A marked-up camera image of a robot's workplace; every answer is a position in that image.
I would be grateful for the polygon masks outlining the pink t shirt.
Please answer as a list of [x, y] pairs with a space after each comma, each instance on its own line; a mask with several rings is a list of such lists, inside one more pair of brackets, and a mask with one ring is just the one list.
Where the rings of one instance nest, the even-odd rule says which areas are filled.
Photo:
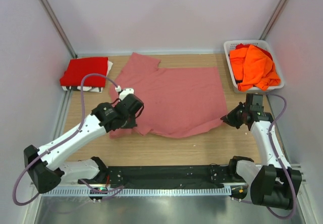
[[160, 60], [132, 53], [115, 82], [133, 88], [144, 110], [133, 129], [117, 129], [110, 138], [137, 132], [185, 138], [222, 124], [227, 104], [217, 67], [160, 68]]

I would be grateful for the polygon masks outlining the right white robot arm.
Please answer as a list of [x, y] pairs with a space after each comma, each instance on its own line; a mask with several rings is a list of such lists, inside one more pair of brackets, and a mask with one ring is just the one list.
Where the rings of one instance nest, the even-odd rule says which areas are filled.
[[231, 160], [234, 173], [248, 184], [251, 202], [269, 209], [294, 210], [302, 176], [291, 168], [282, 152], [272, 115], [259, 103], [239, 103], [221, 119], [237, 129], [247, 125], [257, 143], [261, 167], [247, 158], [235, 156]]

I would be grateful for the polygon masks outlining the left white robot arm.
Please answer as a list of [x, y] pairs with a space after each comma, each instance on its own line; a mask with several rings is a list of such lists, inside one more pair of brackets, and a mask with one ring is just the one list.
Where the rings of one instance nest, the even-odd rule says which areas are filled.
[[87, 180], [100, 184], [108, 169], [99, 157], [67, 162], [67, 158], [90, 141], [117, 129], [132, 129], [141, 115], [144, 103], [133, 93], [114, 103], [100, 103], [91, 114], [56, 140], [36, 148], [24, 149], [24, 162], [40, 194], [53, 190], [61, 182]]

